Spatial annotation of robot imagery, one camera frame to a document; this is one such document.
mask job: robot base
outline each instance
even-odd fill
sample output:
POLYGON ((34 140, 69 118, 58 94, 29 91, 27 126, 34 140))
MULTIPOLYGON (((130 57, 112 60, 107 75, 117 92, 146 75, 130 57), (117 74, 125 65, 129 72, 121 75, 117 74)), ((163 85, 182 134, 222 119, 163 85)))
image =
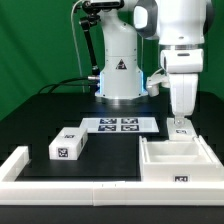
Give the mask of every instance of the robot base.
POLYGON ((133 105, 136 103, 147 102, 148 100, 148 92, 143 92, 141 96, 133 98, 133 99, 110 99, 101 96, 100 94, 95 94, 96 102, 111 104, 111 105, 133 105))

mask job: green wall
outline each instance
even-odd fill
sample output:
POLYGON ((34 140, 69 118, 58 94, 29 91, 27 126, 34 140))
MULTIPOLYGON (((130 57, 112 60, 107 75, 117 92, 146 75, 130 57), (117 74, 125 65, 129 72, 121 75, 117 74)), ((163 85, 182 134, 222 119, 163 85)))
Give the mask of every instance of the green wall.
MULTIPOLYGON (((73 0, 0 1, 0 119, 47 84, 78 77, 70 12, 73 0)), ((224 99, 224 1, 215 0, 216 18, 207 35, 206 65, 199 88, 224 99)), ((80 13, 75 16, 78 23, 80 13)), ((121 15, 131 22, 130 14, 121 15)), ((104 65, 103 37, 100 26, 91 31, 99 66, 104 65)), ((90 62, 82 30, 77 39, 84 75, 90 62)), ((158 68, 156 41, 144 43, 144 72, 158 68)), ((64 87, 60 91, 81 91, 64 87)))

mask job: black table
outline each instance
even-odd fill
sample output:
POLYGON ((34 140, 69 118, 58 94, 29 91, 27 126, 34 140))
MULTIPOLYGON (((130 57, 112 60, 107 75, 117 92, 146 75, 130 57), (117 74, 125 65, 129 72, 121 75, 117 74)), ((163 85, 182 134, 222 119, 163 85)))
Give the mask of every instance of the black table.
MULTIPOLYGON (((191 119, 224 162, 224 103, 198 93, 191 119)), ((29 145, 31 163, 17 181, 140 181, 139 135, 148 141, 168 138, 172 117, 168 93, 133 105, 97 103, 90 94, 40 94, 31 97, 0 123, 0 163, 18 145, 29 145), (89 134, 78 161, 50 161, 48 145, 63 127, 84 117, 155 117, 159 133, 89 134)), ((223 207, 177 206, 1 206, 0 223, 223 223, 223 207)))

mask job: white bin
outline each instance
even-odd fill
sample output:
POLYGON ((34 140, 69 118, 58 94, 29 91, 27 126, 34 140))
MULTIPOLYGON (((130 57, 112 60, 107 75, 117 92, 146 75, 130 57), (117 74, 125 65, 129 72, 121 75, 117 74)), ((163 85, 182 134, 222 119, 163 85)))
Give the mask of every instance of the white bin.
POLYGON ((221 181, 223 166, 204 139, 147 142, 140 137, 139 163, 142 181, 221 181))

